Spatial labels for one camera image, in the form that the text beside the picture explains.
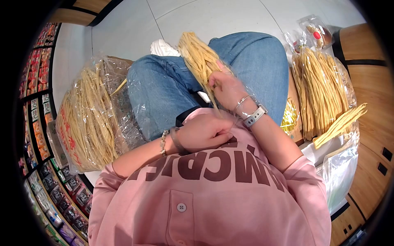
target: white tile floor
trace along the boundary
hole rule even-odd
[[[150,54],[154,40],[176,46],[184,31],[194,31],[206,43],[234,32],[258,31],[286,45],[282,32],[298,29],[296,21],[310,14],[337,27],[365,22],[349,0],[123,0],[93,28],[62,24],[53,64],[55,107],[92,55],[135,61]],[[97,173],[88,176],[94,184]]]

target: sweatshirt button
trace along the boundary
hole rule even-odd
[[[186,211],[186,205],[185,205],[184,203],[178,204],[178,205],[177,205],[177,210],[178,210],[179,212],[184,212],[184,211]]]

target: hand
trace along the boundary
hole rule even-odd
[[[212,114],[197,115],[177,131],[180,144],[189,152],[216,149],[232,138],[233,121]]]
[[[219,103],[228,110],[234,111],[238,102],[248,93],[242,82],[234,77],[231,72],[217,60],[220,71],[213,71],[209,76],[209,85],[213,87],[215,97]]]
[[[209,76],[209,85],[213,87],[216,99],[223,107],[243,119],[252,115],[257,110],[257,105],[250,97],[238,106],[238,103],[249,95],[242,82],[234,77],[219,60],[216,63],[222,71],[213,71]]]

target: red cap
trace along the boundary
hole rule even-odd
[[[320,39],[320,38],[321,38],[320,33],[318,33],[318,32],[314,32],[314,33],[313,33],[313,36],[314,36],[316,39]]]

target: bracelet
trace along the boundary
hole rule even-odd
[[[252,95],[247,95],[244,98],[241,99],[241,101],[238,103],[238,105],[235,107],[234,111],[237,110],[237,108],[243,103],[247,98],[252,97]]]
[[[190,154],[190,152],[188,152],[188,151],[180,144],[180,142],[179,142],[179,140],[178,140],[178,138],[177,138],[176,131],[178,131],[178,130],[179,130],[179,127],[175,127],[175,126],[171,127],[171,129],[170,129],[170,136],[171,136],[171,138],[172,138],[172,140],[173,140],[173,143],[174,143],[175,147],[178,149],[179,154],[180,154],[180,155],[188,155],[188,154]]]
[[[160,154],[162,154],[163,156],[166,156],[167,154],[165,153],[165,137],[168,135],[169,131],[168,130],[164,130],[163,131],[163,135],[162,135],[162,141],[160,142]]]

